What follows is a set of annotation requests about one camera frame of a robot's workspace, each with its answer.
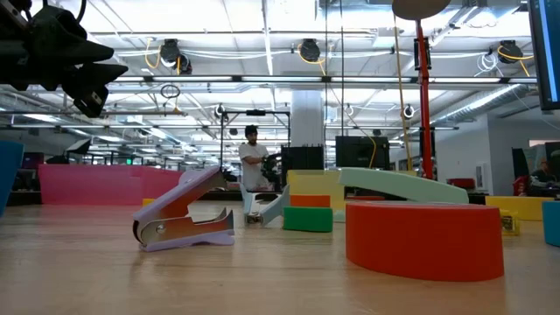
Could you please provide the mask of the mint green stapler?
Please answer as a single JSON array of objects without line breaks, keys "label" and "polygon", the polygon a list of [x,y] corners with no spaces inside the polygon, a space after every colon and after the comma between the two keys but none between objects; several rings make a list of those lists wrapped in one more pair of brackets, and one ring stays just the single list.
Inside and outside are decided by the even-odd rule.
[{"label": "mint green stapler", "polygon": [[456,227],[483,220],[483,208],[471,206],[465,190],[430,179],[392,171],[343,168],[339,183],[403,198],[348,201],[345,215],[349,233],[369,231],[381,235],[395,228],[406,235],[421,231],[450,235]]}]

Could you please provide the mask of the yellow plastic bin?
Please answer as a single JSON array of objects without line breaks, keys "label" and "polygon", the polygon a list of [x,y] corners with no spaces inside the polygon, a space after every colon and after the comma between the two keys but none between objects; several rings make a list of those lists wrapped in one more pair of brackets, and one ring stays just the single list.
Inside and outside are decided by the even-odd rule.
[{"label": "yellow plastic bin", "polygon": [[292,194],[329,195],[334,212],[346,210],[347,198],[350,200],[403,200],[393,194],[377,192],[366,188],[344,186],[339,183],[340,171],[290,170],[287,185]]}]

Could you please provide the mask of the green mini stapler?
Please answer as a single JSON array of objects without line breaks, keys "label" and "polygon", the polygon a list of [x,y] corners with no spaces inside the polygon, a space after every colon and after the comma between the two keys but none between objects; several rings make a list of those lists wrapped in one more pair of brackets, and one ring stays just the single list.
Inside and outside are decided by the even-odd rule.
[{"label": "green mini stapler", "polygon": [[283,210],[283,229],[330,233],[333,231],[333,210],[329,207],[287,206]]}]

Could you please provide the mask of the person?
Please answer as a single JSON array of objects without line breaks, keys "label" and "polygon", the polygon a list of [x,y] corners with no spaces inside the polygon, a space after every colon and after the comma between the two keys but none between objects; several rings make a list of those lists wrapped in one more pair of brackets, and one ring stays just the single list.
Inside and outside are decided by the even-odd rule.
[{"label": "person", "polygon": [[560,195],[560,181],[552,173],[549,163],[542,160],[528,178],[528,196],[552,197]]},{"label": "person", "polygon": [[258,130],[255,125],[245,127],[246,142],[239,146],[241,160],[241,183],[248,191],[265,191],[270,188],[269,181],[263,176],[263,161],[268,157],[267,148],[257,142]]}]

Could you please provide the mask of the red tape roll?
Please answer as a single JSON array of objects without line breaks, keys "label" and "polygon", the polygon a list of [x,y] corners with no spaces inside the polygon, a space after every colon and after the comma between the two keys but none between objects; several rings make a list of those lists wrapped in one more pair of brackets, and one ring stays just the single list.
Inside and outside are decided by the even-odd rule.
[{"label": "red tape roll", "polygon": [[503,277],[500,210],[473,204],[349,202],[346,258],[368,270],[429,281]]}]

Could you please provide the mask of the computer monitor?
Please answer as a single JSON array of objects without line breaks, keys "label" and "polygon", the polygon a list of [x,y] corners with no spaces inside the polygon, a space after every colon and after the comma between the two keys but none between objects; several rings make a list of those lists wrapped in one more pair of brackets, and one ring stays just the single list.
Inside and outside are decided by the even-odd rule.
[{"label": "computer monitor", "polygon": [[560,0],[528,0],[542,110],[560,110]]}]

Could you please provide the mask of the black frame rig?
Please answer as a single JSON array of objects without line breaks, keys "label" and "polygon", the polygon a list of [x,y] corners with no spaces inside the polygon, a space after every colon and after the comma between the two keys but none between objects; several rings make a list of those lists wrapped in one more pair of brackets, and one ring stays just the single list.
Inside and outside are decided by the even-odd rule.
[{"label": "black frame rig", "polygon": [[[246,111],[223,111],[220,116],[220,168],[223,168],[223,158],[224,158],[224,129],[225,129],[225,116],[229,114],[234,114],[235,116],[239,114],[245,114],[246,116],[266,116],[267,114],[275,115],[276,111],[266,111],[260,109],[251,109]],[[267,168],[273,167],[276,164],[276,157],[272,157],[270,154],[263,161],[262,164],[262,175],[265,177]],[[265,191],[279,191],[279,185],[275,184],[272,179],[268,179],[269,189]]]}]

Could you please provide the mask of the orange tape roll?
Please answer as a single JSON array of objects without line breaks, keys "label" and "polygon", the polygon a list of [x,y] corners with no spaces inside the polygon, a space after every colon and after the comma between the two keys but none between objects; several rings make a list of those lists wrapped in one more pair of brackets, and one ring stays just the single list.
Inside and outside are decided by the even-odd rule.
[{"label": "orange tape roll", "polygon": [[290,196],[290,205],[292,207],[331,207],[331,198],[329,195],[301,195],[292,194]]}]

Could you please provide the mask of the red desk lamp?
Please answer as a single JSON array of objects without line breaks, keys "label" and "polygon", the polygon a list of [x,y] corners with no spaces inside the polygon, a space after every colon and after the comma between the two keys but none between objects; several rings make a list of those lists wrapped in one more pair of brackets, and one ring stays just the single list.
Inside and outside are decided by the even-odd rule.
[{"label": "red desk lamp", "polygon": [[417,60],[420,84],[420,114],[422,134],[422,168],[427,179],[433,179],[431,124],[429,108],[429,40],[424,36],[421,21],[437,15],[451,0],[393,0],[392,11],[397,18],[416,24]]}]

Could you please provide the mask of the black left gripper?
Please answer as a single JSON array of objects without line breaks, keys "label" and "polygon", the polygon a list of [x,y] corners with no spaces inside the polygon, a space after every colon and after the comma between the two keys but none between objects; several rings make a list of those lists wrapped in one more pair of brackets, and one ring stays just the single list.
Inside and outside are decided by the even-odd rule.
[{"label": "black left gripper", "polygon": [[97,117],[107,99],[105,85],[125,74],[123,65],[100,64],[114,50],[88,40],[81,26],[88,0],[80,0],[76,14],[41,0],[0,0],[0,83],[18,91],[40,85],[47,91],[62,88],[73,105]]}]

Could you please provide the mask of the purple staple remover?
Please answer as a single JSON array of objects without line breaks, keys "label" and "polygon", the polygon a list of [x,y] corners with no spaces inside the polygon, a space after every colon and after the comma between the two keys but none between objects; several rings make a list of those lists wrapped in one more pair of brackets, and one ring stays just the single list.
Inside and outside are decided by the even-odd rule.
[{"label": "purple staple remover", "polygon": [[188,207],[226,180],[219,166],[185,171],[170,191],[132,215],[132,232],[141,250],[154,252],[200,243],[230,246],[235,243],[234,214],[223,209],[210,220],[193,220]]}]

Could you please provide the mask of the blue plastic bin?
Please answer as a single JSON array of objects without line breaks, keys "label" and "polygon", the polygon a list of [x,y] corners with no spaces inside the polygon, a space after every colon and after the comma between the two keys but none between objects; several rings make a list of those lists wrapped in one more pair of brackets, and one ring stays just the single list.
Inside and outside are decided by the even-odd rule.
[{"label": "blue plastic bin", "polygon": [[0,217],[4,215],[24,150],[21,143],[0,141]]}]

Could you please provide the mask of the pink plastic bin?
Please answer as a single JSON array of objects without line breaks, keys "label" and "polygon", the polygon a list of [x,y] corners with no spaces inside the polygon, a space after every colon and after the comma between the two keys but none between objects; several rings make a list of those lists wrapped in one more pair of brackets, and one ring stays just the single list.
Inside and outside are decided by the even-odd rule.
[{"label": "pink plastic bin", "polygon": [[179,171],[140,165],[42,164],[42,202],[66,206],[139,206],[178,182]]}]

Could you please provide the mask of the black equipment box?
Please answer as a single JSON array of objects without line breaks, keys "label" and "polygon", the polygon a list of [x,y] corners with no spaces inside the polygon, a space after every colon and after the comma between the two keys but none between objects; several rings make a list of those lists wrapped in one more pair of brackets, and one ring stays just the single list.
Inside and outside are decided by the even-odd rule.
[{"label": "black equipment box", "polygon": [[284,146],[281,149],[284,170],[323,170],[324,148],[320,146]]}]

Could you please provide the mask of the red box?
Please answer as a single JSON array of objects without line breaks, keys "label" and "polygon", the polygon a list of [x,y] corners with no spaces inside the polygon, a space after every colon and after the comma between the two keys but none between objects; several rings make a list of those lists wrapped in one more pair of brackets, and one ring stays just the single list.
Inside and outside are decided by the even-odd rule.
[{"label": "red box", "polygon": [[448,178],[446,183],[450,186],[456,186],[465,190],[474,190],[476,183],[473,178]]}]

